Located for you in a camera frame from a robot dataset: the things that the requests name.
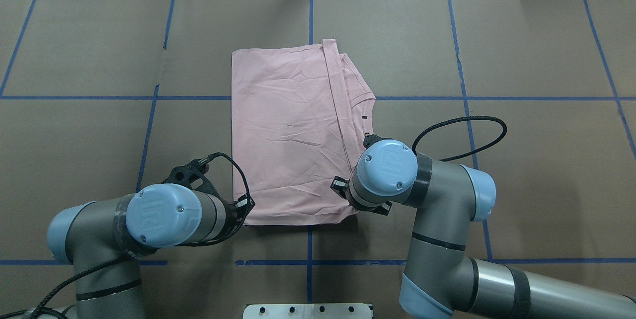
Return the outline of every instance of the pink t-shirt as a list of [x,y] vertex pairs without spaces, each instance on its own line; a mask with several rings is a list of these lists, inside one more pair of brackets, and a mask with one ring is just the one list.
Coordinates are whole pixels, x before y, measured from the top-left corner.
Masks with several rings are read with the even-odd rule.
[[[335,40],[232,53],[232,157],[256,202],[245,224],[336,224],[356,213],[329,186],[364,152],[374,103]],[[235,170],[234,198],[243,193]]]

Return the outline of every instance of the cable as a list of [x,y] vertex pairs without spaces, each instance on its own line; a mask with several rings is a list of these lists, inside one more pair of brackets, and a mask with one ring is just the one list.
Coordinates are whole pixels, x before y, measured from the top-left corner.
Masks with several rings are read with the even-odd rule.
[[73,283],[74,281],[77,281],[78,279],[82,277],[88,276],[91,273],[97,272],[100,269],[110,267],[111,265],[120,264],[122,262],[126,262],[127,260],[131,260],[131,258],[129,256],[121,256],[120,258],[109,260],[108,262],[104,262],[102,264],[96,265],[93,268],[89,268],[84,272],[75,274],[75,276],[72,276],[69,279],[63,281],[60,285],[58,285],[51,292],[49,292],[49,294],[47,294],[44,297],[44,299],[42,299],[42,301],[38,304],[38,306],[36,306],[36,308],[33,310],[33,313],[31,313],[31,315],[29,316],[29,319],[37,318],[42,313],[41,310],[45,307],[46,303],[48,303],[51,300],[51,298],[55,296],[55,294],[60,292],[67,285]]
[[488,117],[488,116],[484,116],[484,115],[477,115],[477,116],[474,116],[474,117],[454,118],[454,119],[451,119],[451,120],[447,120],[445,122],[441,122],[441,123],[435,124],[434,126],[427,128],[425,131],[422,131],[422,133],[420,133],[417,136],[417,138],[415,138],[415,141],[413,142],[413,146],[411,146],[411,149],[412,149],[413,153],[417,155],[417,153],[415,151],[415,148],[417,147],[417,143],[420,142],[420,140],[423,138],[423,136],[425,136],[428,133],[431,133],[431,131],[434,131],[435,129],[438,129],[438,128],[441,128],[441,127],[448,126],[450,124],[459,123],[459,122],[470,122],[471,120],[488,120],[490,122],[498,123],[501,126],[501,129],[502,129],[501,130],[501,134],[499,134],[499,137],[497,137],[497,139],[493,140],[492,142],[484,145],[483,147],[481,147],[479,149],[475,149],[474,151],[467,152],[465,154],[461,154],[461,155],[458,155],[458,156],[452,156],[450,158],[441,159],[439,161],[457,160],[457,159],[465,158],[467,156],[471,156],[472,154],[477,154],[480,151],[484,151],[484,150],[492,147],[493,145],[499,143],[504,138],[504,136],[506,136],[506,133],[508,131],[506,123],[504,123],[504,121],[501,120],[500,118]]
[[[20,310],[18,312],[13,312],[13,313],[5,314],[5,315],[0,315],[0,319],[9,319],[9,318],[12,318],[12,317],[22,316],[22,315],[24,315],[25,312],[28,312],[28,310]],[[48,314],[48,315],[51,315],[53,317],[56,317],[57,319],[68,319],[68,317],[66,317],[66,315],[58,312],[55,309],[48,308],[48,307],[42,308],[39,313],[40,314]]]
[[[234,160],[232,160],[232,158],[230,156],[228,156],[227,154],[224,154],[222,152],[216,152],[214,154],[209,154],[205,158],[200,159],[199,163],[201,163],[203,161],[204,164],[205,164],[205,163],[211,162],[212,160],[214,160],[214,159],[216,159],[218,157],[223,157],[223,158],[227,159],[229,162],[232,163],[232,165],[234,167],[236,167],[236,170],[238,170],[238,173],[240,174],[241,179],[243,179],[243,186],[245,186],[245,196],[247,196],[246,199],[249,201],[252,198],[252,195],[250,195],[250,193],[249,193],[249,186],[247,184],[247,179],[245,178],[245,173],[243,173],[243,170],[241,170],[241,167],[238,165],[238,163],[236,163]],[[207,242],[182,243],[182,244],[178,244],[177,246],[203,247],[203,246],[212,246],[214,244],[219,244],[219,243],[229,239],[230,237],[234,236],[239,231],[239,229],[241,229],[243,227],[243,223],[245,223],[245,219],[246,218],[247,218],[247,213],[241,219],[240,224],[237,224],[236,227],[234,228],[234,230],[232,230],[231,233],[229,233],[228,235],[224,236],[223,238],[220,238],[220,239],[217,239],[217,240],[209,240]]]
[[[51,292],[49,292],[44,297],[44,299],[42,299],[42,301],[38,304],[38,306],[35,307],[33,312],[30,313],[29,319],[36,319],[37,317],[39,317],[42,314],[52,315],[53,317],[56,317],[57,319],[68,319],[65,314],[62,314],[62,313],[58,312],[57,310],[48,308],[45,305],[58,292],[60,292],[62,289],[64,289],[64,287],[66,287],[67,285],[73,283],[74,281],[77,281],[77,280],[79,280],[82,277],[88,276],[89,274],[97,272],[97,271],[99,271],[101,269],[104,269],[106,267],[110,267],[111,265],[115,265],[115,264],[120,264],[122,262],[126,262],[127,260],[131,260],[131,258],[129,256],[121,256],[120,258],[117,258],[117,259],[114,259],[114,260],[110,260],[108,262],[104,262],[102,264],[96,265],[93,268],[89,268],[89,269],[87,269],[84,272],[80,272],[78,274],[75,274],[75,276],[72,276],[69,279],[63,281],[57,287],[55,287]],[[8,318],[11,318],[11,317],[16,317],[18,315],[24,315],[26,312],[28,312],[28,310],[20,310],[18,312],[7,313],[7,314],[4,314],[4,315],[0,315],[0,319],[8,319]]]

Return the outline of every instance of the ur logo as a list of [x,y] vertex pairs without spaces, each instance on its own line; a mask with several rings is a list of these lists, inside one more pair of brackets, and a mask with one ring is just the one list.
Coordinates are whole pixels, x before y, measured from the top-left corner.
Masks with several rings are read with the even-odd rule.
[[163,227],[163,203],[153,201],[141,206],[142,228],[145,230]]
[[382,153],[382,173],[386,175],[401,175],[403,172],[406,152],[387,149]]

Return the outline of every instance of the light blue joint cap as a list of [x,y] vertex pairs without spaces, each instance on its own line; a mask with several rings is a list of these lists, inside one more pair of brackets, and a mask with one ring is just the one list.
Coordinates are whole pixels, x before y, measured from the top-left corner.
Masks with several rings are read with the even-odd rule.
[[495,207],[495,199],[497,197],[497,187],[493,180],[486,172],[475,170],[470,167],[461,165],[468,172],[468,176],[473,183],[475,190],[475,217],[473,222],[480,222],[488,219],[492,208]]
[[71,260],[66,256],[66,236],[78,213],[91,203],[96,203],[96,201],[67,208],[53,217],[48,226],[48,231],[46,231],[46,244],[55,260],[64,264],[71,264]]
[[417,319],[449,319],[453,311],[443,306],[416,286],[406,274],[402,273],[402,290],[399,303],[405,312]]
[[158,183],[132,197],[126,211],[126,226],[141,244],[172,247],[193,235],[202,213],[201,203],[192,190],[174,183]]
[[357,176],[372,194],[395,196],[411,188],[417,176],[417,157],[404,143],[381,140],[360,156]]

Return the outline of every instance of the metal bracket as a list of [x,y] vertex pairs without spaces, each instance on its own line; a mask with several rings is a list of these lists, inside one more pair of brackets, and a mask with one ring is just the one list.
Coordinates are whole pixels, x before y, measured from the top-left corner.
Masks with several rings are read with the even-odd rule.
[[366,303],[248,305],[243,319],[373,319]]

